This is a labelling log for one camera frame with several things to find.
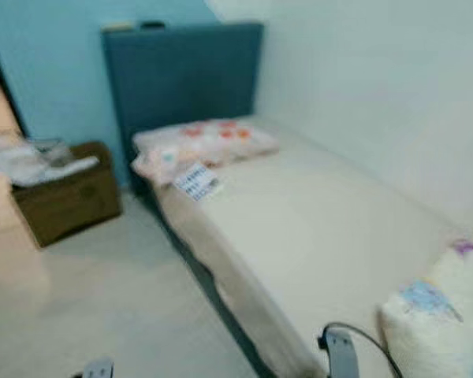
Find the pink pillow with orange spots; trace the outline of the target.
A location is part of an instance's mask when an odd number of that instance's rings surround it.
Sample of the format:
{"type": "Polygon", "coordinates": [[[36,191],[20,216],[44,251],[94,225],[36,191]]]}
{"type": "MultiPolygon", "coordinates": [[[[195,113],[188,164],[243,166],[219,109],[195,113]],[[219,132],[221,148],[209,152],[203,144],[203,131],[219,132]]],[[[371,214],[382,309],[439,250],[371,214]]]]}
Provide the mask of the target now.
{"type": "Polygon", "coordinates": [[[189,167],[218,167],[280,149],[271,134],[251,121],[221,119],[175,124],[140,131],[132,137],[138,155],[133,172],[157,186],[172,183],[189,167]]]}

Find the cream quilt with cartoon prints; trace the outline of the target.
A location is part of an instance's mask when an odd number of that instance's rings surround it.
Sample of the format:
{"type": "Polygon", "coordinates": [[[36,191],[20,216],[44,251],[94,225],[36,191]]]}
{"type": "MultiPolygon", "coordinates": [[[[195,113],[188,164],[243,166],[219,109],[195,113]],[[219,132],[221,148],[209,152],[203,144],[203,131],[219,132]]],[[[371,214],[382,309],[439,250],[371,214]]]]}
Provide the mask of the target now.
{"type": "Polygon", "coordinates": [[[454,241],[378,319],[404,378],[473,378],[473,241],[454,241]]]}

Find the cream sheeted bed mattress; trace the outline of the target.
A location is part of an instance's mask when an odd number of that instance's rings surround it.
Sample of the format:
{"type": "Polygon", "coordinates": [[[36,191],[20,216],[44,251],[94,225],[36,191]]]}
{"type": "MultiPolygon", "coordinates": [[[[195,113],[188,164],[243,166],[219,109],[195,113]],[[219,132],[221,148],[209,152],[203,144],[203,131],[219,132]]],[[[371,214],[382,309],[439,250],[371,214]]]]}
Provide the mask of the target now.
{"type": "Polygon", "coordinates": [[[258,122],[280,149],[209,167],[222,189],[194,202],[147,184],[168,225],[213,274],[276,378],[328,378],[324,328],[349,332],[359,370],[393,378],[378,307],[473,229],[384,186],[297,130],[258,122]]]}

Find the blue fabric headboard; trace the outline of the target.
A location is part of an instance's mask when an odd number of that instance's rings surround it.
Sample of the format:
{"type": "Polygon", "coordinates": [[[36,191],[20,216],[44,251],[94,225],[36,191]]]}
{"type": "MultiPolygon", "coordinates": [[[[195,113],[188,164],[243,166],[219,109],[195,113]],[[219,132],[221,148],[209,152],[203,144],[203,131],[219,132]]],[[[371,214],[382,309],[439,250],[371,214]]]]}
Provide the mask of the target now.
{"type": "Polygon", "coordinates": [[[254,114],[264,35],[259,22],[103,33],[126,165],[140,131],[254,114]]]}

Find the brown cardboard box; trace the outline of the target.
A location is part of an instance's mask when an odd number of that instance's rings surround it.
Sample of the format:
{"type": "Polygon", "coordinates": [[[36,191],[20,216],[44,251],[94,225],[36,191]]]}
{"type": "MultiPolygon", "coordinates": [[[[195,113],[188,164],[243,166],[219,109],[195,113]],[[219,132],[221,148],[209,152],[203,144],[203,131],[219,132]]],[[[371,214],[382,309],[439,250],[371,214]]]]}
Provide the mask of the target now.
{"type": "Polygon", "coordinates": [[[113,155],[100,141],[70,148],[78,158],[97,158],[97,165],[64,179],[18,187],[12,195],[39,248],[73,236],[122,214],[113,155]]]}

